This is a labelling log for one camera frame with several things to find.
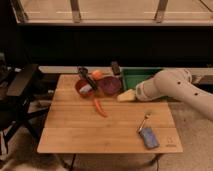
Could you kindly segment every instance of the table leg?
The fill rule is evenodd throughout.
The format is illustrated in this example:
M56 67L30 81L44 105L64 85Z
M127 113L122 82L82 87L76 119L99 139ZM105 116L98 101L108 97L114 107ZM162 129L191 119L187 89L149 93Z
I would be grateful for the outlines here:
M72 164L69 165L66 163L58 154L54 154L56 160L61 164L61 166L67 170L72 170L74 165L74 160L72 161Z
M155 157L147 162L147 163L144 163L143 165L144 166L152 166L153 164L155 164L161 157L163 156L163 154L155 154Z

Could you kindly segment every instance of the floor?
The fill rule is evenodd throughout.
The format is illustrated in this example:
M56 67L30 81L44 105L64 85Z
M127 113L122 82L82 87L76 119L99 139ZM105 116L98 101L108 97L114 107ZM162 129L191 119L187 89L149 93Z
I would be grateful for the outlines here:
M213 170L213 124L180 102L170 102L170 108L182 141L184 152L166 154L155 165L143 166L151 154L80 154L74 171L210 171ZM33 124L39 127L41 120ZM37 144L25 128L10 141L10 152L2 156L6 164L2 171L64 171L53 155L38 154ZM71 161L72 155L62 155Z

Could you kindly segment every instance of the wooden table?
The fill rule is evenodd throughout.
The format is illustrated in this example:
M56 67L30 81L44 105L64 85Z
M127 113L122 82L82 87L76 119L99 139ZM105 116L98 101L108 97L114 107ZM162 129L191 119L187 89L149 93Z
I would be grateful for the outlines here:
M99 99L108 117L100 116L92 98L75 91L76 75L61 75L38 146L39 153L179 153L181 142L167 102L125 102ZM151 111L151 126L160 147L148 150L137 129Z

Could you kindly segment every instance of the black wall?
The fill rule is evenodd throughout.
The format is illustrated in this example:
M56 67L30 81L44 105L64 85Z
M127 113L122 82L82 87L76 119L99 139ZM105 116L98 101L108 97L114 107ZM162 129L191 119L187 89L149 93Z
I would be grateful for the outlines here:
M21 27L28 53L46 65L213 64L213 27Z

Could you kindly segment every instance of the blue object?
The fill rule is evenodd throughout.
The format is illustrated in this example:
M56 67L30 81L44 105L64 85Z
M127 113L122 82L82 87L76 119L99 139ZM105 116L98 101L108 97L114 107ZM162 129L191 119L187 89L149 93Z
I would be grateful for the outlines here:
M139 134L143 138L144 144L148 149L159 147L158 140L155 137L155 134L153 133L152 128L150 127L142 128Z

